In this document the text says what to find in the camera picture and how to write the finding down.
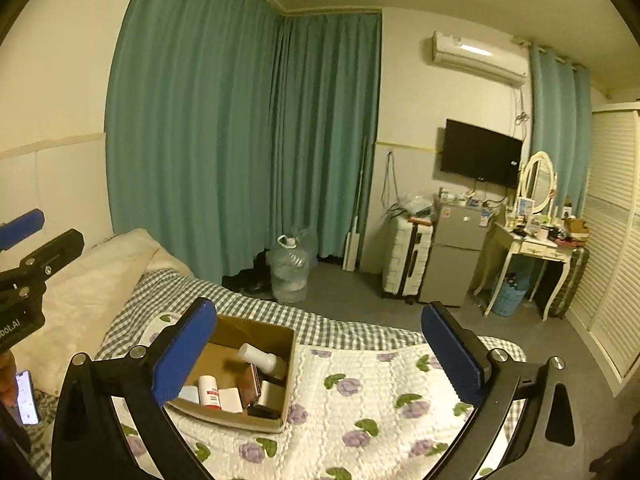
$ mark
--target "hanging cord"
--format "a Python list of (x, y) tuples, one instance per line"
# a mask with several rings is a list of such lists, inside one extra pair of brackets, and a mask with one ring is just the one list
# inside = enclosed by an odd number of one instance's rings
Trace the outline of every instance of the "hanging cord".
[(520, 113), (518, 113), (518, 100), (515, 95), (514, 98), (516, 102), (516, 119), (513, 125), (513, 137), (515, 137), (515, 127), (522, 126), (522, 142), (524, 142), (527, 140), (527, 122), (530, 120), (531, 116), (524, 111), (524, 94), (522, 93), (522, 87), (520, 87)]
[[(393, 179), (394, 191), (396, 192), (396, 201), (389, 206), (391, 199), (391, 183), (390, 179)], [(385, 215), (389, 218), (395, 218), (406, 212), (406, 209), (400, 206), (400, 194), (398, 193), (398, 180), (396, 179), (396, 160), (394, 158), (394, 152), (389, 150), (386, 154), (385, 161), (385, 180), (382, 185), (382, 195), (380, 196), (380, 202), (385, 209)]]
[(391, 177), (394, 180), (394, 190), (396, 192), (396, 202), (392, 205), (397, 206), (400, 203), (400, 194), (398, 193), (398, 181), (396, 180), (396, 160), (394, 158), (394, 152), (389, 150), (386, 154), (385, 161), (385, 180), (382, 184), (382, 195), (380, 196), (380, 200), (382, 201), (382, 207), (387, 210), (389, 209), (389, 194), (391, 193), (390, 183), (389, 183), (389, 173), (391, 173)]
[(495, 210), (502, 205), (502, 202), (504, 202), (507, 199), (508, 193), (509, 193), (508, 188), (504, 186), (504, 196), (502, 197), (501, 200), (487, 200), (485, 203), (488, 205), (489, 209), (495, 212)]

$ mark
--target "mini fridge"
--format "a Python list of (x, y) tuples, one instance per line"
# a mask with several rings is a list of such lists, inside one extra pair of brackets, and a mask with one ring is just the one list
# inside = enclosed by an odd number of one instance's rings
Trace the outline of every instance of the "mini fridge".
[(440, 205), (418, 297), (421, 303), (441, 301), (447, 306), (462, 305), (488, 231), (482, 220), (479, 208)]

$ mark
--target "screw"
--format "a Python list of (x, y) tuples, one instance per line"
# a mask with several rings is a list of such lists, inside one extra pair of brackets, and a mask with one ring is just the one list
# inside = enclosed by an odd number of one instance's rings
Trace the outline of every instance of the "screw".
[(502, 348), (494, 348), (491, 350), (491, 357), (493, 357), (496, 361), (503, 363), (509, 358), (509, 354), (505, 352)]
[(129, 350), (129, 355), (134, 359), (140, 359), (144, 357), (146, 354), (146, 347), (142, 345), (134, 346), (131, 350)]
[(562, 370), (564, 368), (564, 359), (558, 356), (553, 356), (551, 358), (551, 365), (553, 368), (557, 368), (558, 370)]
[(86, 355), (82, 353), (74, 355), (74, 357), (71, 359), (71, 362), (76, 366), (80, 366), (84, 364), (85, 361), (86, 361)]

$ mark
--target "white suitcase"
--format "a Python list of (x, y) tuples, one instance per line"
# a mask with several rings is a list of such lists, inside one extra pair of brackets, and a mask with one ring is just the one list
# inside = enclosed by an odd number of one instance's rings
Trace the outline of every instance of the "white suitcase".
[(416, 296), (429, 257), (433, 227), (414, 224), (405, 216), (397, 216), (391, 223), (383, 289), (398, 296)]

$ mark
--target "phone screen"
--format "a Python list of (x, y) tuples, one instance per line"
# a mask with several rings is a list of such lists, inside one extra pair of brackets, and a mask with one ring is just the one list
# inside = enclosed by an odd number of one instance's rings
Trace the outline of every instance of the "phone screen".
[(23, 424), (38, 424), (38, 410), (33, 399), (33, 386), (31, 385), (31, 374), (25, 370), (16, 375), (18, 381), (18, 410)]

